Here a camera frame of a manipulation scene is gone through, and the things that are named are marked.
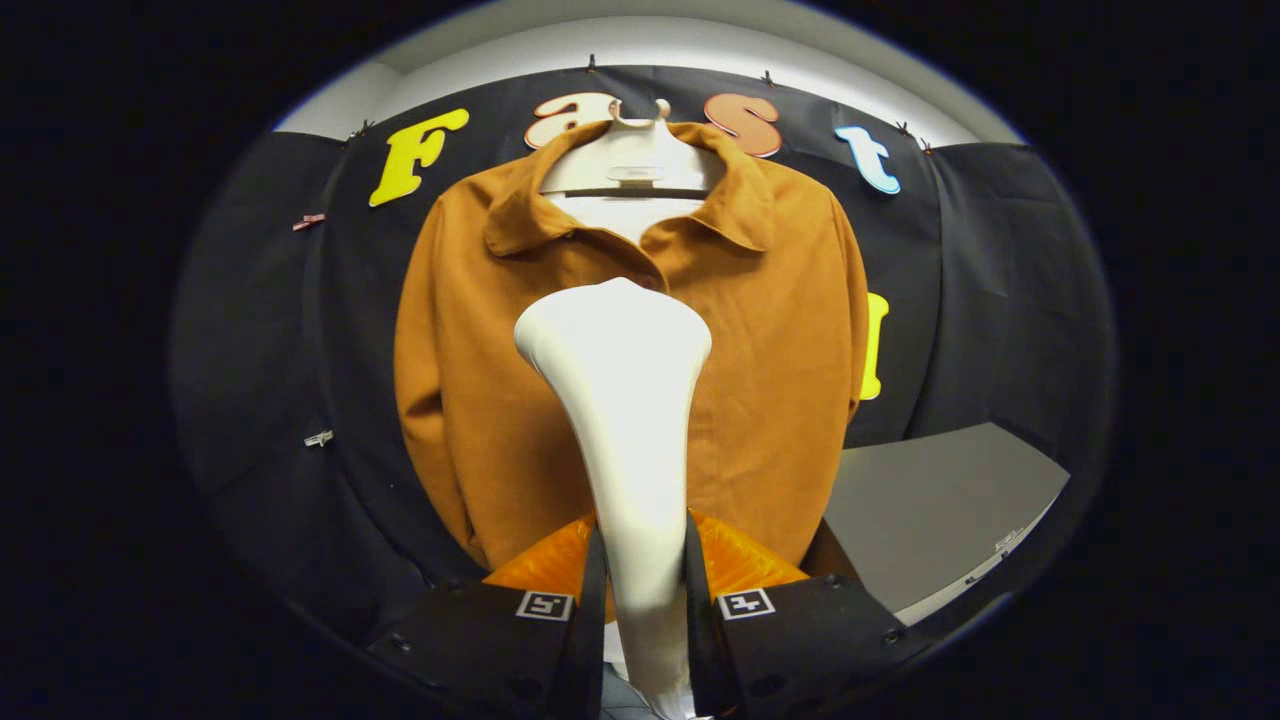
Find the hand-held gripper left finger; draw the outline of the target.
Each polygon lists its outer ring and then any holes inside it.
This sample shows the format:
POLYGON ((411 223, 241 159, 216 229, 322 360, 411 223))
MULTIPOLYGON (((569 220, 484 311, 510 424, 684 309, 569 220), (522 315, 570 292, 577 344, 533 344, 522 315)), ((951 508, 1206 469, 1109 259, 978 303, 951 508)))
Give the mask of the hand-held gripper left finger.
POLYGON ((370 652, 463 719, 596 719, 605 585, 604 542, 584 518, 483 582, 429 591, 370 652))

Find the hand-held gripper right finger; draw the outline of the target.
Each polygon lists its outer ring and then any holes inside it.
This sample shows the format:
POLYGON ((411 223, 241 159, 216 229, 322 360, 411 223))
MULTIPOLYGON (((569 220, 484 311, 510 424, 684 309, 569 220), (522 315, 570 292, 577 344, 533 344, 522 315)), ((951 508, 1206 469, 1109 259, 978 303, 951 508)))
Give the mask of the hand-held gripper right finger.
POLYGON ((699 717, 832 719, 931 650, 859 580, 809 577, 699 511, 684 556, 699 717))

